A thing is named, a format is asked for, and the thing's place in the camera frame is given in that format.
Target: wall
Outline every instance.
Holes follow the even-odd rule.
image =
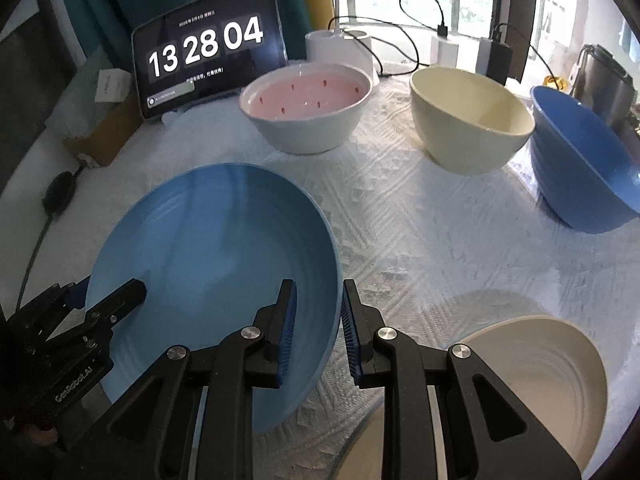
[[[609,50],[616,61],[631,74],[634,86],[638,89],[640,88],[640,64],[631,61],[628,54],[620,47],[622,23],[622,13],[613,0],[589,0],[583,42],[599,43]]]

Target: metal screw head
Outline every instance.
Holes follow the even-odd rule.
[[[451,353],[458,359],[466,359],[471,355],[471,348],[469,348],[467,345],[457,344],[453,346],[453,348],[451,349]]]
[[[260,337],[260,329],[257,326],[245,326],[240,331],[240,335],[245,339],[255,339]]]
[[[172,361],[182,359],[185,355],[187,355],[187,349],[180,345],[172,346],[166,351],[166,356]]]
[[[398,336],[398,332],[390,326],[383,326],[380,330],[378,330],[378,337],[380,339],[391,340],[395,339]]]

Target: table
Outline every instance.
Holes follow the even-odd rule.
[[[406,78],[384,80],[350,140],[321,155],[277,152],[237,100],[192,108],[169,127],[143,124],[108,168],[84,172],[25,298],[89,274],[117,221],[161,182],[206,164],[260,164],[311,194],[337,239],[344,277],[420,344],[446,348],[494,322],[540,313],[592,337],[610,385],[593,472],[640,404],[640,220],[602,235],[565,226],[538,195],[528,146],[490,174],[447,173],[415,140]],[[324,479],[381,395],[353,386],[339,333],[303,405],[254,438],[255,477]]]

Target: electric cord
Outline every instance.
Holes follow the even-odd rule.
[[[31,257],[29,259],[29,263],[27,264],[27,268],[24,271],[24,277],[22,278],[22,283],[20,284],[20,293],[18,293],[18,301],[15,304],[16,312],[20,310],[22,306],[22,297],[24,295],[25,289],[27,288],[27,283],[29,282],[29,276],[31,274],[31,268],[36,261],[36,257],[38,256],[38,252],[40,251],[40,246],[42,245],[42,242],[44,241],[44,238],[47,235],[47,232],[49,231],[49,228],[51,227],[54,219],[59,218],[71,202],[71,199],[76,192],[76,180],[85,167],[85,164],[81,164],[75,173],[71,173],[70,171],[60,173],[51,181],[49,187],[47,187],[47,191],[44,195],[44,198],[42,199],[42,207],[44,208],[44,212],[47,215],[47,220],[44,222],[42,231],[40,231],[38,240],[33,247],[33,251],[31,252]]]
[[[415,59],[412,59],[412,57],[411,57],[411,56],[409,56],[409,55],[408,55],[404,50],[402,50],[402,49],[401,49],[399,46],[397,46],[396,44],[391,43],[390,41],[383,40],[382,38],[378,38],[377,36],[372,36],[372,37],[371,37],[371,39],[372,39],[372,40],[379,41],[379,42],[381,42],[381,43],[386,43],[386,44],[388,44],[389,46],[392,46],[394,49],[396,49],[400,54],[402,54],[405,58],[407,58],[407,59],[408,59],[409,61],[411,61],[412,63],[416,63],[416,62],[417,62],[417,63],[419,63],[419,64],[420,64],[420,66],[431,66],[431,65],[429,65],[429,64],[427,64],[427,63],[423,63],[423,62],[420,62],[420,61],[416,61]]]
[[[414,22],[419,23],[421,26],[423,26],[424,28],[428,28],[429,30],[433,30],[435,32],[437,32],[437,34],[443,38],[447,37],[448,34],[448,30],[446,25],[444,24],[444,12],[442,10],[442,6],[440,5],[440,2],[438,0],[434,0],[438,6],[438,9],[440,10],[440,18],[441,18],[441,22],[440,25],[438,26],[438,28],[433,28],[430,27],[429,25],[421,22],[420,20],[414,18],[412,15],[410,15],[408,12],[406,12],[406,10],[404,9],[404,7],[402,6],[402,0],[398,0],[398,4],[400,5],[400,9],[402,10],[402,12],[405,13],[405,15],[410,18],[411,20],[414,20]],[[358,38],[355,34],[352,34],[350,31],[348,30],[343,30],[343,32],[345,34],[348,34],[349,36],[351,36],[354,40],[358,41],[361,46],[363,46],[364,48],[366,48],[369,53],[375,58],[377,64],[380,66],[380,73],[378,74],[378,76],[380,78],[385,78],[385,77],[391,77],[394,75],[408,75],[408,74],[412,74],[414,73],[416,70],[419,70],[421,66],[429,66],[427,63],[422,63],[420,62],[420,52],[418,51],[418,47],[415,44],[415,41],[413,40],[413,38],[407,33],[407,31],[404,30],[404,28],[402,28],[401,25],[398,25],[397,23],[393,23],[393,22],[386,22],[385,20],[379,20],[377,18],[368,18],[367,16],[352,16],[352,15],[348,15],[348,16],[334,16],[332,17],[332,19],[329,20],[329,24],[327,25],[327,29],[331,29],[332,25],[334,24],[334,22],[336,20],[340,20],[341,18],[349,18],[354,19],[354,20],[372,20],[374,22],[378,22],[378,23],[385,23],[386,25],[391,25],[393,27],[399,28],[402,33],[409,39],[409,42],[412,44],[414,50],[415,50],[415,59],[413,59],[411,56],[409,56],[407,53],[405,53],[400,47],[398,47],[396,44],[393,44],[391,41],[387,41],[387,40],[383,40],[382,38],[377,38],[375,36],[372,36],[371,39],[372,40],[376,40],[376,41],[380,41],[382,43],[386,43],[389,46],[392,46],[394,49],[396,49],[400,54],[402,54],[405,58],[407,58],[409,61],[411,61],[412,63],[415,63],[415,66],[412,70],[407,70],[406,72],[400,72],[400,73],[395,73],[395,74],[387,74],[385,73],[385,69],[382,65],[382,62],[380,61],[380,58],[376,55],[375,52],[373,52],[373,49],[369,48],[360,38]]]
[[[380,78],[385,78],[385,77],[391,77],[391,76],[395,76],[395,75],[408,75],[408,74],[412,74],[414,73],[416,70],[418,70],[421,66],[420,63],[420,52],[418,51],[418,47],[415,44],[415,41],[413,40],[413,38],[411,36],[409,36],[409,34],[404,30],[404,28],[401,27],[401,25],[398,25],[397,23],[393,23],[393,22],[386,22],[385,20],[379,20],[377,18],[369,18],[367,16],[353,16],[353,15],[346,15],[346,16],[334,16],[329,20],[329,23],[327,25],[327,29],[331,29],[332,25],[334,24],[334,22],[336,20],[340,20],[341,18],[349,18],[357,20],[357,19],[361,19],[361,20],[373,20],[374,22],[378,22],[378,23],[385,23],[386,25],[392,25],[393,27],[399,28],[402,33],[409,39],[409,42],[411,43],[412,47],[415,50],[415,57],[416,59],[413,60],[411,59],[411,62],[415,63],[415,67],[412,70],[407,70],[406,72],[399,72],[399,73],[394,73],[394,74],[387,74],[385,73],[385,69],[382,65],[382,62],[380,61],[380,58],[373,52],[372,49],[370,49],[360,38],[356,37],[356,35],[351,34],[350,31],[348,30],[344,30],[345,33],[347,33],[349,36],[351,36],[354,40],[357,40],[361,46],[363,46],[364,48],[366,48],[370,54],[376,59],[376,61],[378,62],[378,64],[380,65],[380,73],[378,74],[378,76]],[[393,47],[395,47],[396,49],[398,49],[400,52],[402,52],[402,50],[400,50],[400,48],[392,43],[391,44]]]
[[[434,32],[437,32],[439,36],[443,36],[444,38],[447,37],[448,35],[448,30],[447,27],[444,24],[444,12],[442,10],[442,6],[440,5],[440,2],[438,0],[434,0],[436,2],[436,4],[438,5],[438,8],[440,9],[440,25],[438,26],[438,28],[433,28],[430,27],[429,25],[427,25],[426,23],[421,22],[420,20],[418,20],[417,18],[414,18],[412,15],[410,15],[402,6],[402,0],[398,0],[398,4],[400,5],[400,10],[402,10],[402,12],[404,12],[404,14],[410,18],[411,20],[414,20],[414,22],[416,23],[420,23],[420,25],[422,25],[425,28],[428,28],[429,30],[433,30]]]
[[[556,88],[560,89],[560,84],[558,82],[558,79],[556,78],[556,76],[554,75],[553,71],[551,70],[551,67],[546,63],[545,59],[542,56],[540,56],[540,53],[536,50],[536,48],[532,44],[529,43],[529,40],[527,39],[527,37],[524,34],[522,34],[516,27],[511,25],[511,23],[498,23],[494,27],[494,31],[492,33],[492,40],[493,41],[500,41],[500,28],[501,27],[509,27],[513,32],[515,32],[518,36],[520,36],[524,41],[527,42],[527,44],[531,47],[533,52],[535,52],[536,55],[542,61],[542,63],[544,63],[544,65],[546,66],[546,69],[549,70],[549,74],[551,74],[551,79],[553,80],[554,84],[556,85]]]

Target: white bowl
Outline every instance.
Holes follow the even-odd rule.
[[[504,166],[533,132],[533,117],[500,83],[431,66],[411,76],[414,125],[433,159],[452,173],[487,173]]]
[[[371,88],[358,68],[303,63],[256,79],[240,94],[240,109],[281,152],[321,153],[347,140]]]
[[[464,338],[531,410],[584,471],[607,412],[607,376],[593,342],[573,324],[549,316],[503,321]],[[429,387],[438,478],[446,478],[442,421]],[[347,444],[333,480],[378,480],[382,471],[384,405]]]

